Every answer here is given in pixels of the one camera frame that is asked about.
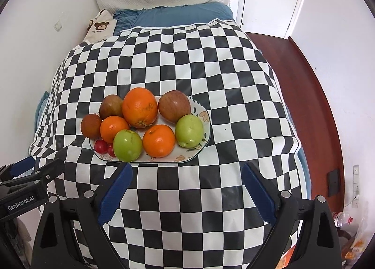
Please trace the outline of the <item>plastic bottle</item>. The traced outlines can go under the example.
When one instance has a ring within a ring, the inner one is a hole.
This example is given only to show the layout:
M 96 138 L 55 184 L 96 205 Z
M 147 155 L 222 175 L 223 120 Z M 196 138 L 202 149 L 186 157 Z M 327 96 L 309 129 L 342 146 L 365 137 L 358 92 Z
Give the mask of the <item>plastic bottle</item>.
M 348 226 L 353 222 L 353 218 L 347 212 L 334 212 L 332 213 L 332 218 L 338 228 Z

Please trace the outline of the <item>small tangerine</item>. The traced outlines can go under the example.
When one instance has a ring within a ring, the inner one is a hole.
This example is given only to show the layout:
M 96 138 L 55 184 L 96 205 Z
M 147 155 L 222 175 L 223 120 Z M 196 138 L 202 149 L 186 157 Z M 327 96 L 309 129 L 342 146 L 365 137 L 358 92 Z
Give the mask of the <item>small tangerine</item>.
M 144 133 L 142 146 L 145 152 L 153 158 L 166 157 L 175 147 L 175 134 L 167 125 L 154 125 Z
M 117 133 L 121 130 L 129 130 L 127 121 L 113 115 L 105 118 L 100 125 L 100 137 L 107 143 L 112 143 Z

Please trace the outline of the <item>dark orange-brown fruit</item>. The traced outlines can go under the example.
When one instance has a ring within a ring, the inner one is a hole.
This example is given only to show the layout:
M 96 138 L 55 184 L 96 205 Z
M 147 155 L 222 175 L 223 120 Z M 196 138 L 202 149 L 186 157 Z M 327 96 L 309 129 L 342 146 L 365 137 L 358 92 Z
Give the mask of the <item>dark orange-brown fruit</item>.
M 100 126 L 102 119 L 97 114 L 87 114 L 81 121 L 81 132 L 88 139 L 100 138 Z

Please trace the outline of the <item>black white checkered cloth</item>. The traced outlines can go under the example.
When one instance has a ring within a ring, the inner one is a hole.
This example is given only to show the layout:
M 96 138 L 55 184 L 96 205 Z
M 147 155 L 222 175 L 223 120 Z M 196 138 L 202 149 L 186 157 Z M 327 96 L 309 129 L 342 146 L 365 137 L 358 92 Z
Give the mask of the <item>black white checkered cloth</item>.
M 73 48 L 55 72 L 30 146 L 38 167 L 65 161 L 48 191 L 76 198 L 114 172 L 80 123 L 105 96 L 136 87 L 193 98 L 212 134 L 189 162 L 134 164 L 133 181 L 104 226 L 113 246 L 130 268 L 245 268 L 270 226 L 242 185 L 241 167 L 254 164 L 295 197 L 306 196 L 306 182 L 277 76 L 233 21 L 132 28 Z

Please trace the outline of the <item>large orange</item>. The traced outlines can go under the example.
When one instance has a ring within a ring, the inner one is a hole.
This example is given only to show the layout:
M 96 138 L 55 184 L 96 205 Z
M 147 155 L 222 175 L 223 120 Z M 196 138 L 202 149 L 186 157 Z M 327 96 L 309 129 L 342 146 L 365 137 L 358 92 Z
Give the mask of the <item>large orange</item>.
M 153 93 L 145 88 L 131 89 L 123 99 L 122 112 L 125 120 L 137 129 L 152 125 L 158 116 L 158 104 Z

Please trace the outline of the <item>white wall outlet strip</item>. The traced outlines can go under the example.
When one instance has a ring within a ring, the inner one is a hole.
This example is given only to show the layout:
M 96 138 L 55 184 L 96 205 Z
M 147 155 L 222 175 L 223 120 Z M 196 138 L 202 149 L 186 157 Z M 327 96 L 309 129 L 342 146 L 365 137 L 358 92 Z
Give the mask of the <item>white wall outlet strip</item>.
M 359 194 L 360 194 L 360 174 L 359 165 L 353 166 L 353 201 L 352 207 L 359 207 Z

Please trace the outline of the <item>red-yellow apple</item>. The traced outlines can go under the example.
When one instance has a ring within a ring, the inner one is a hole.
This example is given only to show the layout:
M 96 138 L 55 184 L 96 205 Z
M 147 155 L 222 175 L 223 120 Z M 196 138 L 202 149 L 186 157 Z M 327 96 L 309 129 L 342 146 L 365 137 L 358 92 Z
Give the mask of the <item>red-yellow apple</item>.
M 159 98 L 158 109 L 163 118 L 176 124 L 180 118 L 191 113 L 188 97 L 181 91 L 168 91 Z

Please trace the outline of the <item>floral ceramic plate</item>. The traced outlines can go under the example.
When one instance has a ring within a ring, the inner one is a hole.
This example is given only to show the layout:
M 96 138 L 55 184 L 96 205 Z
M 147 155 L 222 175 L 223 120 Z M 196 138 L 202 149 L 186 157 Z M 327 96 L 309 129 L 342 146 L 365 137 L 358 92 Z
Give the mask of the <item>floral ceramic plate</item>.
M 210 119 L 202 105 L 181 91 L 157 98 L 136 87 L 124 98 L 106 96 L 98 113 L 83 118 L 81 132 L 106 161 L 186 162 L 208 143 Z

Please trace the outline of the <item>red cherry tomato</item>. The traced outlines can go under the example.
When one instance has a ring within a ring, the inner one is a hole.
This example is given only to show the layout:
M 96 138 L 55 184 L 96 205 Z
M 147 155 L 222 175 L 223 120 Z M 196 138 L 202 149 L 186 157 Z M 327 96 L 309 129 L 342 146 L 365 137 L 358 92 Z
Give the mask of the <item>red cherry tomato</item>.
M 108 144 L 102 140 L 102 139 L 98 139 L 96 140 L 96 142 L 94 143 L 94 151 L 101 154 L 101 155 L 104 155 L 107 153 L 107 150 L 108 150 Z
M 113 144 L 108 144 L 108 147 L 107 147 L 107 153 L 109 154 L 109 156 L 111 156 L 112 158 L 115 158 L 116 155 L 114 153 L 114 148 L 113 148 Z

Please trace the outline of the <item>blue bed sheet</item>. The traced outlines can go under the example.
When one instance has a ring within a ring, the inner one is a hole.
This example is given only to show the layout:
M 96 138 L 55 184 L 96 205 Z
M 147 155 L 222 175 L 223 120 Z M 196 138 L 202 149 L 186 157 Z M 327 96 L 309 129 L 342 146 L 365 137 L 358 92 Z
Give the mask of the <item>blue bed sheet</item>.
M 180 5 L 176 7 L 156 7 L 153 9 L 131 10 L 119 9 L 112 15 L 116 21 L 116 27 L 110 36 L 118 36 L 123 30 L 142 27 L 167 27 L 194 23 L 209 23 L 212 20 L 234 20 L 233 12 L 229 6 L 221 2 L 210 2 L 196 5 Z M 50 92 L 45 91 L 36 108 L 34 117 L 34 133 L 38 129 Z M 307 196 L 311 197 L 311 177 L 305 152 L 301 146 L 297 153 L 303 168 Z

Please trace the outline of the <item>bear print blanket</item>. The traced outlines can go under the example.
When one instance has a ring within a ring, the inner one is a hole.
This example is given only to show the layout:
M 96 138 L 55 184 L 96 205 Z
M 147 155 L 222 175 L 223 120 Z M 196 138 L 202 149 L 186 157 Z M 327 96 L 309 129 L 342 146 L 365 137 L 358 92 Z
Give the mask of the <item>bear print blanket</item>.
M 83 41 L 94 44 L 113 36 L 116 24 L 117 20 L 112 17 L 108 10 L 101 10 L 95 18 L 89 21 L 87 34 Z

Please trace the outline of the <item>green apple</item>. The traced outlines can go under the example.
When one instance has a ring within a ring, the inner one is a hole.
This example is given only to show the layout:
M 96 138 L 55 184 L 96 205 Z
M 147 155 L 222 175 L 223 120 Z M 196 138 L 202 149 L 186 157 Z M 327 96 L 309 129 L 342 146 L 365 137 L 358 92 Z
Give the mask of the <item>green apple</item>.
M 133 162 L 142 153 L 142 139 L 135 131 L 123 129 L 114 138 L 113 150 L 119 161 Z
M 194 115 L 185 115 L 175 126 L 175 138 L 182 148 L 196 147 L 204 137 L 202 121 Z

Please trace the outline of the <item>white wall switch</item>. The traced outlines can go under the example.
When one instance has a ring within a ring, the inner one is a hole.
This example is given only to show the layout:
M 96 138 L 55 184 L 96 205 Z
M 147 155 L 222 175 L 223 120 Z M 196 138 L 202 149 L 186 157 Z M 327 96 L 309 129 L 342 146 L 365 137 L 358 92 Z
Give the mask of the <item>white wall switch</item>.
M 59 31 L 62 29 L 62 24 L 58 21 L 58 22 L 54 25 L 54 29 L 56 30 L 56 32 L 59 32 Z

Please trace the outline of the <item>brown-green round fruit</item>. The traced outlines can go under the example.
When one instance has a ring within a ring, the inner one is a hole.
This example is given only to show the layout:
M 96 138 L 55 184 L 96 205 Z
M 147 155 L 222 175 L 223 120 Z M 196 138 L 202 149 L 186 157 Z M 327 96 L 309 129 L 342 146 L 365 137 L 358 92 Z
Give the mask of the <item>brown-green round fruit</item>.
M 116 94 L 110 94 L 106 96 L 99 108 L 99 115 L 102 120 L 110 116 L 122 117 L 122 104 L 123 99 Z

